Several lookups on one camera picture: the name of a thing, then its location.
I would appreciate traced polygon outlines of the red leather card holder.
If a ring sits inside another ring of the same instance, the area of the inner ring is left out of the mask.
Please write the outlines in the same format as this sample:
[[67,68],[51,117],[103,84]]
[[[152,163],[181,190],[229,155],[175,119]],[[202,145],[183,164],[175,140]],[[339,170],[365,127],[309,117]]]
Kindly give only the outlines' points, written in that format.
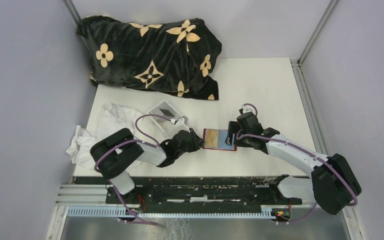
[[203,149],[208,149],[208,150],[219,150],[219,151],[231,151],[235,152],[237,150],[237,147],[235,145],[228,145],[226,143],[226,139],[228,137],[228,130],[225,129],[216,129],[219,131],[218,135],[218,146],[216,148],[206,148],[205,147],[205,135],[206,135],[206,130],[210,128],[205,128],[203,130],[203,139],[204,139],[204,144],[203,144]]

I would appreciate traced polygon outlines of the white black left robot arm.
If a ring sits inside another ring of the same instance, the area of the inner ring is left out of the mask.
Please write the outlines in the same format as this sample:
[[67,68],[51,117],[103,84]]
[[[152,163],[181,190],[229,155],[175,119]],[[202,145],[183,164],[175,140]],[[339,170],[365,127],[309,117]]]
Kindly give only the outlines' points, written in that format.
[[127,172],[130,165],[140,161],[165,168],[183,154],[200,150],[204,143],[204,139],[192,128],[180,130],[160,145],[138,139],[128,128],[123,128],[97,142],[89,153],[95,162],[94,170],[114,186],[123,202],[129,204],[138,195],[135,183]]

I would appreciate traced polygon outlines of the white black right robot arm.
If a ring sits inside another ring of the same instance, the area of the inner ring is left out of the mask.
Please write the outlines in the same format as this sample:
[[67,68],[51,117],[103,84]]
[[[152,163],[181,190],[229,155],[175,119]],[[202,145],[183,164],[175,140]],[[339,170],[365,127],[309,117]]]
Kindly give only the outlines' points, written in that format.
[[291,141],[278,130],[263,128],[253,112],[245,112],[228,123],[227,145],[252,148],[297,168],[305,178],[283,174],[269,189],[269,199],[282,204],[287,199],[318,204],[331,215],[358,204],[362,188],[347,159],[341,154],[326,155]]

